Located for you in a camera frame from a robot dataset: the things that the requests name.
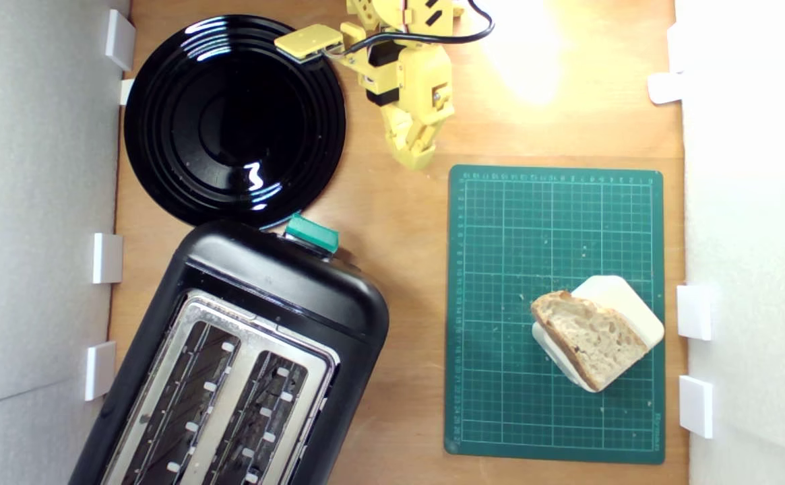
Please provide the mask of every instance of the toaster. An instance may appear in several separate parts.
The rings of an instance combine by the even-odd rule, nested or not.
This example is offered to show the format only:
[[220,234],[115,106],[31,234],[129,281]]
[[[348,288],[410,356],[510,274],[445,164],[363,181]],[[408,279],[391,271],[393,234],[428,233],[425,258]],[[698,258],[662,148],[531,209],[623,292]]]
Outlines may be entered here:
[[71,485],[324,483],[389,313],[337,234],[201,224],[173,255]]

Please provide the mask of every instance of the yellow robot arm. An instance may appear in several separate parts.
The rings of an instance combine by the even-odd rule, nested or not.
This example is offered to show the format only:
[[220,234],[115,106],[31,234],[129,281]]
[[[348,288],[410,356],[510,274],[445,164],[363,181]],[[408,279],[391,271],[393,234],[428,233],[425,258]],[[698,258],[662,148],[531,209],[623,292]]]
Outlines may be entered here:
[[[438,131],[454,113],[451,62],[441,43],[430,40],[456,39],[453,19],[463,9],[453,0],[346,2],[361,25],[344,22],[334,30],[315,24],[279,37],[276,46],[300,62],[325,55],[358,73],[359,85],[380,108],[392,156],[407,168],[424,168]],[[489,20],[487,34],[493,22],[478,11]],[[367,30],[379,33],[368,36]]]

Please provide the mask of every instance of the cutting mat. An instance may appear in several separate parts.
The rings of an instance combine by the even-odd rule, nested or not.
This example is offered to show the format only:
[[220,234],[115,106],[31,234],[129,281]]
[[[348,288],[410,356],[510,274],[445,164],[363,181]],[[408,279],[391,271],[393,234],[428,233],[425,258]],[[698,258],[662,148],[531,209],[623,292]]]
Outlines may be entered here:
[[602,393],[532,337],[530,302],[619,274],[664,322],[659,172],[454,166],[449,177],[445,448],[664,461],[664,343]]

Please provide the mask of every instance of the wooden surface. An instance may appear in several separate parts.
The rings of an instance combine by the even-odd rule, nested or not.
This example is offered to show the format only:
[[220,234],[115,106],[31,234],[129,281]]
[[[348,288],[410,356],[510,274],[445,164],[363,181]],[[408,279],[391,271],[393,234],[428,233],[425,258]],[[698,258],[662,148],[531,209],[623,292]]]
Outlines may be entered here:
[[[648,101],[647,76],[664,71],[669,0],[482,0],[497,30],[451,46],[457,110],[437,156],[408,172],[386,153],[377,109],[351,73],[346,151],[332,183],[305,214],[340,231],[355,262],[389,303],[389,337],[365,391],[332,484],[688,483],[688,436],[679,427],[675,288],[684,279],[683,152],[677,106]],[[188,24],[256,13],[302,27],[348,19],[343,0],[133,0],[134,67]],[[481,28],[465,19],[460,28]],[[456,163],[609,166],[664,174],[667,446],[661,466],[459,457],[443,450],[447,175]],[[116,231],[125,237],[110,337],[122,359],[185,224],[140,188],[121,148]]]

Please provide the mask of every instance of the toaster slot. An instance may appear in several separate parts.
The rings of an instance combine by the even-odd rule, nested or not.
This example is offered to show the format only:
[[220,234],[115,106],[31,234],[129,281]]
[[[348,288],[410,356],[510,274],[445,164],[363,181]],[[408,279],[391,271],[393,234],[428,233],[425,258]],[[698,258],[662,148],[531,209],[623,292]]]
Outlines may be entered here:
[[338,362],[303,335],[190,292],[103,483],[287,483]]
[[124,484],[177,482],[238,346],[235,335],[207,323],[194,325],[157,405],[139,418],[147,420],[146,440],[136,449]]
[[306,368],[263,351],[233,412],[204,485],[261,483],[300,399]]

